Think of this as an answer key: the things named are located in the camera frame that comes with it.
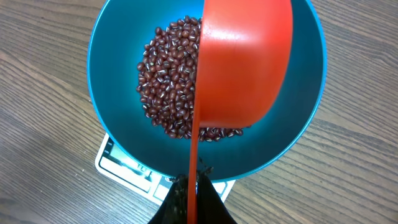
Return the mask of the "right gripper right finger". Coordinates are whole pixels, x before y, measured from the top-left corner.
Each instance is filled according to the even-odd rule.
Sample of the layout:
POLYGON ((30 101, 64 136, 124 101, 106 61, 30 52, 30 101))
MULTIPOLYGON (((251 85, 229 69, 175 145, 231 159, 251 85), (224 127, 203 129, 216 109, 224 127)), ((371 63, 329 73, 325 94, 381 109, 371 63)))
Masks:
POLYGON ((208 174, 213 171, 213 167, 207 166, 202 158, 199 158, 199 162, 204 169, 197 171, 197 223, 237 224, 208 177, 208 174))

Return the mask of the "orange measuring scoop blue handle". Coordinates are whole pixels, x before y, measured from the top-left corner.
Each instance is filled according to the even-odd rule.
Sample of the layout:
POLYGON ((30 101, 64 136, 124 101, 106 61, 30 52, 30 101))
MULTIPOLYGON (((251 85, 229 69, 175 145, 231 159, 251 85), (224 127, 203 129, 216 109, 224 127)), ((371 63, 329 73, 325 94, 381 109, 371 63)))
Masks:
POLYGON ((198 131, 244 128, 270 110, 289 63, 289 0, 206 0, 190 148, 187 222, 197 222, 198 131))

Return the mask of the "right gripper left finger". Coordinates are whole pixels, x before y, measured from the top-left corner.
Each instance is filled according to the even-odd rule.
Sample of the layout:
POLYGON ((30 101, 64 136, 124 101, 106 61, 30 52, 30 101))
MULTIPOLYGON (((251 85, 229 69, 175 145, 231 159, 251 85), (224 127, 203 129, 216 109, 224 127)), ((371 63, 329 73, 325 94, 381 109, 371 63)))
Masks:
POLYGON ((188 177, 179 175, 149 224, 187 224, 188 177))

